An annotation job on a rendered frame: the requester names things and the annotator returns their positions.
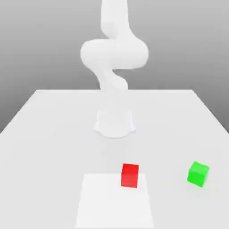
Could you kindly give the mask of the small red cube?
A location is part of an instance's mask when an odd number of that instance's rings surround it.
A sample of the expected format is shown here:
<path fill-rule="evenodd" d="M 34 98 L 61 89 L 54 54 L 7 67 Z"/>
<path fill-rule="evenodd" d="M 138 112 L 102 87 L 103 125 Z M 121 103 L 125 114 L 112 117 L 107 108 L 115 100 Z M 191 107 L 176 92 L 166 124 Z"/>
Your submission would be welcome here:
<path fill-rule="evenodd" d="M 139 165 L 123 163 L 121 172 L 121 186 L 137 188 Z"/>

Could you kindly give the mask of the small green cube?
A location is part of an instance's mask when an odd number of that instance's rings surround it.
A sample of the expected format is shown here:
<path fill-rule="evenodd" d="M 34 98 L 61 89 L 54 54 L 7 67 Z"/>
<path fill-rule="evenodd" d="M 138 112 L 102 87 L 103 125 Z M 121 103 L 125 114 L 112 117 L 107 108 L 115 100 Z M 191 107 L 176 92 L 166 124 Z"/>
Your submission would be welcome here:
<path fill-rule="evenodd" d="M 188 170 L 187 181 L 199 187 L 203 187 L 209 172 L 209 166 L 194 161 Z"/>

